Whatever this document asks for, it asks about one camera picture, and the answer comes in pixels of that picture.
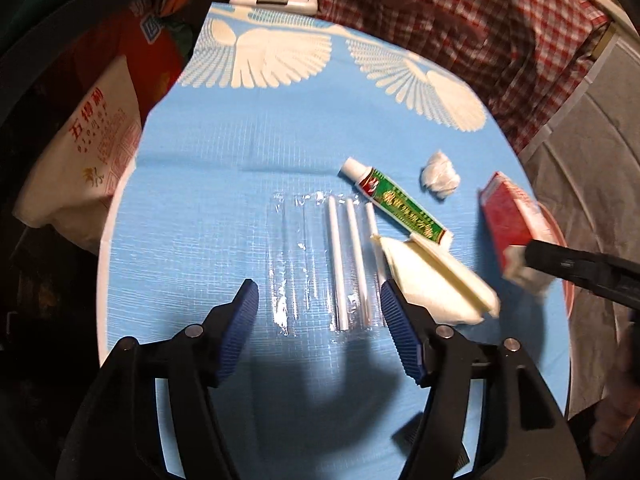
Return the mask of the person's hand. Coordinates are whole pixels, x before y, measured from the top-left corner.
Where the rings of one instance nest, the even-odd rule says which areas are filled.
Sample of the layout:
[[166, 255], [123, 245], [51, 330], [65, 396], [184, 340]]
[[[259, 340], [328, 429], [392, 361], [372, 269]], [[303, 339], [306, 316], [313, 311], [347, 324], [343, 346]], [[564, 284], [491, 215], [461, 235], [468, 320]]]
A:
[[590, 444], [594, 454], [608, 456], [623, 439], [639, 411], [639, 386], [631, 375], [634, 364], [634, 324], [623, 334], [616, 357], [608, 373], [605, 396], [594, 416]]

